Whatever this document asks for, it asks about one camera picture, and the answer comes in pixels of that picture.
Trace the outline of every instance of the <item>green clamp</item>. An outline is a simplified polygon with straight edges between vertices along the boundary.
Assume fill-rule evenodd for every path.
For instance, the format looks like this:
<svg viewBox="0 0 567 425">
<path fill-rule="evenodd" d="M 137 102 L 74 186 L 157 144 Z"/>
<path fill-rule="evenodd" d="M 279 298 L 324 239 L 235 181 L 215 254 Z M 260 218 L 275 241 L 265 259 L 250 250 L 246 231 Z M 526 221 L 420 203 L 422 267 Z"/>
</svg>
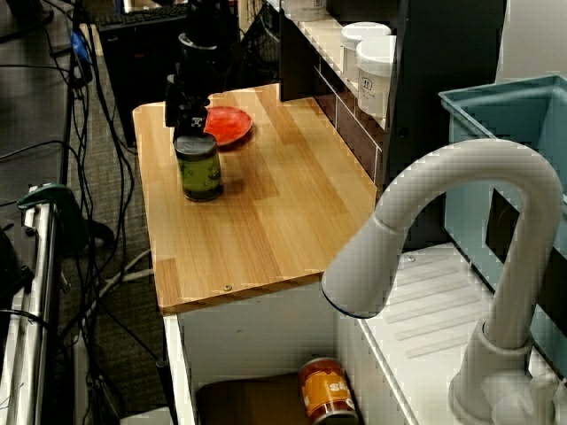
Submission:
<svg viewBox="0 0 567 425">
<path fill-rule="evenodd" d="M 89 243 L 89 228 L 73 192 L 65 185 L 50 183 L 21 197 L 16 206 L 27 210 L 35 205 L 53 203 L 57 207 L 61 227 L 61 246 L 65 254 L 74 254 Z"/>
</svg>

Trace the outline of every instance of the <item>green can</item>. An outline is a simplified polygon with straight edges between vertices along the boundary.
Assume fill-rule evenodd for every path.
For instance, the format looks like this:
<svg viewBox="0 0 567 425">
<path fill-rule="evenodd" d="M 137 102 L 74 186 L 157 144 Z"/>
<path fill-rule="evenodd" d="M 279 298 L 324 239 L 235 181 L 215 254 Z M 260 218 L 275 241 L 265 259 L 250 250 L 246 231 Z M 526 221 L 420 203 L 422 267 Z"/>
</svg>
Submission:
<svg viewBox="0 0 567 425">
<path fill-rule="evenodd" d="M 221 162 L 213 135 L 184 135 L 174 141 L 183 194 L 191 201 L 210 201 L 222 193 Z"/>
</svg>

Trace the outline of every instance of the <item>black computer monitor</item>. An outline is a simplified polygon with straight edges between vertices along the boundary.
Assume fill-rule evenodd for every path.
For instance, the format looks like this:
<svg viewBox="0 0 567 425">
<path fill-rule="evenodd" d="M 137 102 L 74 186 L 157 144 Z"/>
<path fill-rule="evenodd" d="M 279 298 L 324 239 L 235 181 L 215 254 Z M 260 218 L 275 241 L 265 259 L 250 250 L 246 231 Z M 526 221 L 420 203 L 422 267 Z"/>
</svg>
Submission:
<svg viewBox="0 0 567 425">
<path fill-rule="evenodd" d="M 20 37 L 52 19 L 53 11 L 44 10 L 41 0 L 0 0 L 0 43 Z"/>
</svg>

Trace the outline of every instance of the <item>container lid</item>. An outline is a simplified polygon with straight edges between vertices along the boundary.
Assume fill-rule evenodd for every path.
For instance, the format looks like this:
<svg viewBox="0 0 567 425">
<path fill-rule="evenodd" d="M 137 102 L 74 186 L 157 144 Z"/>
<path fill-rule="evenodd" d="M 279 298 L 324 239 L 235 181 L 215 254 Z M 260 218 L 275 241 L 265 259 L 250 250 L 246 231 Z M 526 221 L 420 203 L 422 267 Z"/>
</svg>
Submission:
<svg viewBox="0 0 567 425">
<path fill-rule="evenodd" d="M 340 30 L 340 45 L 349 50 L 354 50 L 362 40 L 391 34 L 392 30 L 386 25 L 375 22 L 356 22 L 346 25 Z"/>
<path fill-rule="evenodd" d="M 216 138 L 213 135 L 182 135 L 175 139 L 175 154 L 178 158 L 197 161 L 211 155 L 216 150 Z"/>
<path fill-rule="evenodd" d="M 363 40 L 356 46 L 356 65 L 365 73 L 390 77 L 395 50 L 395 35 Z"/>
</svg>

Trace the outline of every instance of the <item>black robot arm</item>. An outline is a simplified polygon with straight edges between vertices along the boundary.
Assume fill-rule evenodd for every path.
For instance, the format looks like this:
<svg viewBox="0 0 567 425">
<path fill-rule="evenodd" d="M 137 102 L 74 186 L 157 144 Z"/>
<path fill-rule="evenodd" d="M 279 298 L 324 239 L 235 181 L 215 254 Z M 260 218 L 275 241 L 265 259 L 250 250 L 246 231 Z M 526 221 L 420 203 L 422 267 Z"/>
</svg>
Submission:
<svg viewBox="0 0 567 425">
<path fill-rule="evenodd" d="M 229 0 L 189 0 L 182 55 L 167 77 L 166 125 L 182 135 L 202 135 L 208 97 L 224 91 L 232 68 Z"/>
</svg>

